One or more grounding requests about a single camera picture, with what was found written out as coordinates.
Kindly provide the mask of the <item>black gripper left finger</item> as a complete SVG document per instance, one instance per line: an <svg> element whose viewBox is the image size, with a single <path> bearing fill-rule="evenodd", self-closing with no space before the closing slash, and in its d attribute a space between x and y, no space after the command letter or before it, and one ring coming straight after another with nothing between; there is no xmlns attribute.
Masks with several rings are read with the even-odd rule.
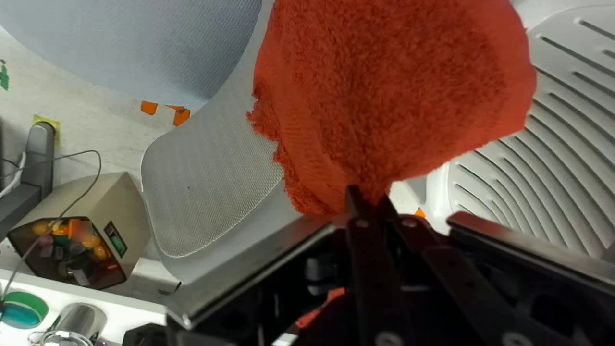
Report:
<svg viewBox="0 0 615 346"><path fill-rule="evenodd" d="M407 346L400 276L386 247L377 209L358 186L346 190L346 242L361 346Z"/></svg>

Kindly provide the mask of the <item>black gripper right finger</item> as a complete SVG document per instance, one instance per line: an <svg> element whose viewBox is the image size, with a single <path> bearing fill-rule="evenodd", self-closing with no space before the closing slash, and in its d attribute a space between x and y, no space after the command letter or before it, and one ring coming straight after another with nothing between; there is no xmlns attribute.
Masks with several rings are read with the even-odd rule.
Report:
<svg viewBox="0 0 615 346"><path fill-rule="evenodd" d="M571 346L571 340L519 315L459 249L436 238L417 217L400 217L388 199L379 203L406 249L434 276L473 334L486 346Z"/></svg>

